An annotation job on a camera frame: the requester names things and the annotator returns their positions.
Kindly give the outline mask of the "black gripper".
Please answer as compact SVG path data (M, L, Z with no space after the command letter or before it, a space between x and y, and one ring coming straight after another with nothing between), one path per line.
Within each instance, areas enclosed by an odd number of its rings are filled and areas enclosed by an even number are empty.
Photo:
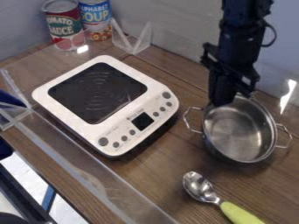
M220 48L205 42L200 63L209 70L209 102L216 107L232 103L237 92L245 98L253 96L260 75L252 62L235 55L221 55Z

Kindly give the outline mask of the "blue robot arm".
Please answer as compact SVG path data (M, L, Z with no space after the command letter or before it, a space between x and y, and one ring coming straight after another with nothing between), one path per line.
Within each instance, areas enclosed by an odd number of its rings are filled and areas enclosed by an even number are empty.
M203 44L200 63L209 70L208 95L215 107L249 97L260 80L253 64L261 47L276 41L276 29L265 21L273 0L221 0L219 43Z

